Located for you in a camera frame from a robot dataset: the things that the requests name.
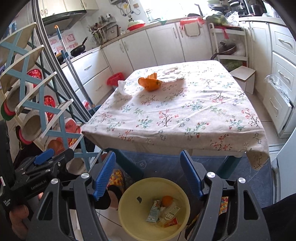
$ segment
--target range hood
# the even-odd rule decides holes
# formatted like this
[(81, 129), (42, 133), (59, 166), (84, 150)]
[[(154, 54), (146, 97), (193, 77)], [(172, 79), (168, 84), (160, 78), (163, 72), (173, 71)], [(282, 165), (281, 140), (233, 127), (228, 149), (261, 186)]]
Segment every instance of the range hood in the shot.
[(55, 36), (55, 25), (59, 26), (61, 32), (70, 29), (77, 21), (81, 20), (86, 14), (86, 10), (63, 12), (48, 16), (42, 19), (47, 36)]

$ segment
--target floral tablecloth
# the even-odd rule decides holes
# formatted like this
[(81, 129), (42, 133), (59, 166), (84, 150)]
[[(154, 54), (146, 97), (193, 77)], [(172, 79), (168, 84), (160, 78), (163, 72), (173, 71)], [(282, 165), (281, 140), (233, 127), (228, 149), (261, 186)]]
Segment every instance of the floral tablecloth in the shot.
[[(140, 77), (178, 67), (184, 79), (147, 92)], [(101, 148), (177, 154), (206, 150), (221, 156), (247, 153), (260, 169), (269, 157), (263, 126), (238, 83), (218, 61), (137, 70), (82, 127)]]

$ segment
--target screw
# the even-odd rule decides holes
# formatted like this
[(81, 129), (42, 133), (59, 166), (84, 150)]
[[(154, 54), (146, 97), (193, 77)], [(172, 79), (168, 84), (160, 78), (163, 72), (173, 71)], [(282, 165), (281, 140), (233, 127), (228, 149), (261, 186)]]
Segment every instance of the screw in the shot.
[(208, 173), (207, 173), (207, 176), (208, 176), (209, 178), (214, 178), (214, 177), (216, 176), (216, 174), (215, 174), (214, 172), (208, 172)]
[(51, 184), (57, 184), (59, 182), (59, 180), (57, 178), (54, 178), (50, 182), (51, 182)]
[(83, 179), (87, 179), (87, 178), (89, 178), (89, 173), (88, 173), (88, 172), (82, 173), (82, 174), (81, 174), (81, 177), (82, 177)]
[(246, 179), (244, 179), (243, 177), (240, 177), (240, 178), (239, 178), (239, 182), (240, 182), (240, 183), (245, 183), (245, 182), (246, 182)]

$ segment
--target yellow bowl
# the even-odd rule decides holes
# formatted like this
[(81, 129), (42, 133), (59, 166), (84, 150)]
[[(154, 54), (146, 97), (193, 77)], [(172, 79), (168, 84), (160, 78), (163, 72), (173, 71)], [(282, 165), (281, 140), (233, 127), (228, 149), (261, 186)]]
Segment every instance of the yellow bowl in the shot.
[[(163, 196), (177, 199), (181, 207), (176, 215), (178, 225), (163, 228), (146, 222), (153, 199), (161, 199)], [(187, 195), (177, 184), (164, 178), (151, 177), (134, 183), (125, 191), (119, 202), (118, 214), (123, 229), (134, 239), (167, 241), (177, 236), (186, 226), (190, 205)]]

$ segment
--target wok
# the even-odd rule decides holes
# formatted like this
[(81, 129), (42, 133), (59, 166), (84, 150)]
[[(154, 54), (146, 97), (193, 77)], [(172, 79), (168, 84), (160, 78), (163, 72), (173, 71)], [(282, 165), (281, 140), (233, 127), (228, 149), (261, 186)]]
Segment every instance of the wok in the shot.
[(218, 49), (218, 53), (215, 53), (212, 57), (211, 60), (215, 59), (218, 55), (232, 55), (237, 51), (237, 46), (235, 43), (224, 43), (220, 42), (221, 46)]
[(83, 40), (83, 42), (82, 42), (82, 44), (81, 45), (79, 45), (79, 46), (77, 46), (75, 49), (72, 49), (71, 50), (71, 55), (73, 56), (73, 57), (76, 57), (76, 56), (78, 56), (79, 54), (81, 54), (82, 52), (84, 52), (85, 51), (85, 45), (84, 45), (84, 43), (87, 41), (87, 39), (88, 39), (88, 37), (86, 37), (84, 40)]

